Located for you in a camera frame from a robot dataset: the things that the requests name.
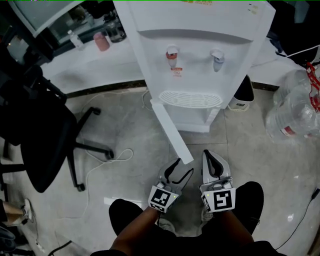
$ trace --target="pink cup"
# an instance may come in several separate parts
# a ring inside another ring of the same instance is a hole
[[[95,41],[96,46],[98,46],[101,52],[104,52],[109,49],[110,44],[101,32],[95,33],[93,39]]]

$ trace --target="chair caster wheel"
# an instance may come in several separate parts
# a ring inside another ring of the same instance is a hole
[[[115,154],[112,150],[108,150],[104,153],[104,156],[107,160],[112,160],[115,157]]]
[[[78,189],[79,192],[86,190],[85,184],[83,184],[83,183],[76,186],[76,188]]]
[[[97,116],[99,116],[101,114],[101,109],[98,107],[94,107],[93,108],[93,113]]]

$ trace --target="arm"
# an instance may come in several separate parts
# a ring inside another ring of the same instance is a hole
[[[221,214],[220,223],[226,239],[229,240],[231,244],[242,247],[254,242],[251,234],[231,210]]]
[[[148,234],[157,221],[159,212],[147,207],[114,240],[111,250],[118,250],[128,256],[133,255],[134,247]]]

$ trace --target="black shorts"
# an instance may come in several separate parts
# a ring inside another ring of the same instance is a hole
[[[5,212],[3,201],[0,199],[0,222],[7,222],[8,218]]]

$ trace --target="gray marble floor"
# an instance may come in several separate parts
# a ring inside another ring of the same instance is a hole
[[[221,111],[209,134],[181,132],[194,161],[194,175],[180,201],[165,216],[177,233],[195,236],[201,223],[203,206],[198,186],[202,182],[201,154],[212,150],[229,162],[234,186],[256,181],[264,190],[264,208],[253,233],[256,241],[267,240],[275,248],[293,232],[302,218],[311,194],[320,186],[320,143],[306,141],[303,145],[277,145],[268,138],[264,118],[272,107],[272,92],[255,90],[255,101],[247,112]],[[93,95],[72,98],[67,106],[77,114]],[[36,223],[21,228],[37,256],[47,255],[59,245],[74,243],[60,255],[90,255],[108,249],[116,237],[111,227],[108,209],[117,198],[130,200],[145,208],[151,185],[159,169],[176,153],[164,134],[155,114],[142,108],[142,92],[104,94],[94,98],[84,108],[102,109],[100,116],[91,116],[79,141],[109,145],[118,156],[124,149],[134,151],[129,161],[113,162],[97,168],[88,177],[87,192],[73,188],[68,164],[65,162],[51,186],[37,193],[25,172],[14,174],[9,186],[10,200],[21,202],[29,198]],[[19,148],[14,161],[21,162]],[[100,162],[82,150],[75,150],[77,175],[83,182],[87,173]],[[320,223],[320,197],[309,206],[305,219],[292,238],[279,250],[290,256],[306,255]],[[45,248],[42,253],[35,239]]]

